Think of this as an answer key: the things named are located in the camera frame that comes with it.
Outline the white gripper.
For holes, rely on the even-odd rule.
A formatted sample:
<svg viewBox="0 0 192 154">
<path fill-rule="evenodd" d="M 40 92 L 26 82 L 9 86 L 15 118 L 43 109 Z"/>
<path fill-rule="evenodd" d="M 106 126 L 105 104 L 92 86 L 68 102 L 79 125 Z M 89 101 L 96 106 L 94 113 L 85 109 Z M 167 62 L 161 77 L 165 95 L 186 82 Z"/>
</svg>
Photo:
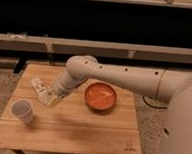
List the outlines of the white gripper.
<svg viewBox="0 0 192 154">
<path fill-rule="evenodd" d="M 53 81 L 52 90 L 57 94 L 59 98 L 64 98 L 68 94 L 70 94 L 70 91 L 66 89 L 66 87 L 63 86 L 57 79 Z M 48 105 L 52 99 L 52 95 L 44 91 L 38 94 L 38 98 L 41 103 L 43 103 L 44 105 Z"/>
</svg>

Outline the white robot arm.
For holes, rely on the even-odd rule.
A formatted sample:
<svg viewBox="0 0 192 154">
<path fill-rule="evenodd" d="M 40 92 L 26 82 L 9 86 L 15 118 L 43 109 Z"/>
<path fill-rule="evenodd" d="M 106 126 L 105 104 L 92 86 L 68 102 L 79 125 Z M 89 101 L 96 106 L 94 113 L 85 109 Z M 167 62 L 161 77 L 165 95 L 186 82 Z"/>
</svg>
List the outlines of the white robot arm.
<svg viewBox="0 0 192 154">
<path fill-rule="evenodd" d="M 47 107 L 81 83 L 96 79 L 167 103 L 158 154 L 192 154 L 192 72 L 100 64 L 93 56 L 70 57 L 51 87 L 39 94 Z"/>
</svg>

